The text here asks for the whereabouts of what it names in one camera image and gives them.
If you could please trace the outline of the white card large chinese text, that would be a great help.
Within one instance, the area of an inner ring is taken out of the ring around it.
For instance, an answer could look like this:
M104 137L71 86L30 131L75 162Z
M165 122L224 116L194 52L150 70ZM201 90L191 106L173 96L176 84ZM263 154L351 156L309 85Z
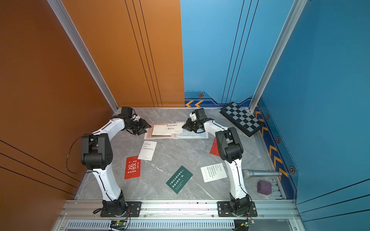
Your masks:
M183 125L184 122L167 124L166 134L168 135L181 134L183 132L182 128Z

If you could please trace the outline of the white card near left arm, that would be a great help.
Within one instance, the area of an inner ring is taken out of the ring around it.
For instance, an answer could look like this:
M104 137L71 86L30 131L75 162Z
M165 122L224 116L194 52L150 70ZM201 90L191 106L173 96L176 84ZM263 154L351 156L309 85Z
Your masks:
M157 146L156 141L144 141L141 151L139 153L139 160L151 161Z

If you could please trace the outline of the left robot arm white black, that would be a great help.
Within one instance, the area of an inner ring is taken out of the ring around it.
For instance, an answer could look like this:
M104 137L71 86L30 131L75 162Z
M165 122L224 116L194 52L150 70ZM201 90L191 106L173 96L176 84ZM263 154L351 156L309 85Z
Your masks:
M110 141L120 131L142 135L151 128L131 107L123 107L121 113L113 116L99 130L81 137L81 162L92 173L102 192L102 208L94 213L102 217L128 217L130 209L124 194L118 186L113 169L113 150Z

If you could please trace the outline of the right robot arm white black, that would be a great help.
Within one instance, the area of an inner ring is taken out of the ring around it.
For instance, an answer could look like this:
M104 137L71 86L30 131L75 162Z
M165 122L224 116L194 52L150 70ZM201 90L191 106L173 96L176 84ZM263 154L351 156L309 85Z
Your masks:
M230 179L231 211L236 216L246 214L252 199L242 179L241 159L244 149L236 128L216 123L206 116L203 108L191 112L182 128L197 134L206 132L216 138L218 153L226 164Z

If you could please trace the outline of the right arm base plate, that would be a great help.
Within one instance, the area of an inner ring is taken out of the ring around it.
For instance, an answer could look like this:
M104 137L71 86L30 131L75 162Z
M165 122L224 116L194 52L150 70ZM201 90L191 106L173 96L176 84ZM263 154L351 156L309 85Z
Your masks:
M258 216L255 203L251 201L247 206L238 208L232 206L230 201L218 201L217 211L219 217L252 217Z

